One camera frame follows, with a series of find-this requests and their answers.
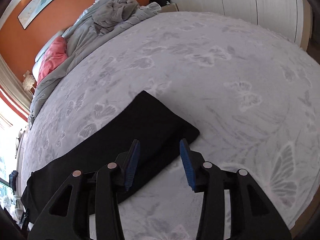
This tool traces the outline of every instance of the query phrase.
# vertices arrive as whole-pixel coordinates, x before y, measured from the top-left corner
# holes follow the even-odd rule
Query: bed
[[[22,188],[146,90],[200,130],[192,150],[246,168],[292,228],[319,187],[319,80],[320,66],[269,30],[213,13],[158,14],[59,82],[28,133]],[[194,239],[201,205],[178,158],[120,205],[124,236]],[[227,237],[230,213],[226,225]]]

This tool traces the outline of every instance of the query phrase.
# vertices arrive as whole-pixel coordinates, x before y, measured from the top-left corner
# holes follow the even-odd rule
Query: white curtain
[[[22,110],[30,113],[32,93],[25,92],[22,83],[13,74],[2,56],[0,55],[0,86],[4,92],[19,106]]]

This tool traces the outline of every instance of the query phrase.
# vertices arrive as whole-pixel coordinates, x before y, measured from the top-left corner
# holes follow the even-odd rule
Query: pillow
[[[44,79],[49,73],[55,70],[68,58],[66,51],[66,40],[61,36],[56,37],[45,52],[42,59],[38,77],[38,84],[42,81],[42,79]]]
[[[63,35],[66,29],[63,29],[61,31],[58,31],[52,38],[42,47],[42,49],[39,51],[39,53],[36,56],[35,62],[38,62],[40,57],[46,52],[46,50],[49,48],[50,44],[53,42],[53,40],[58,37]]]

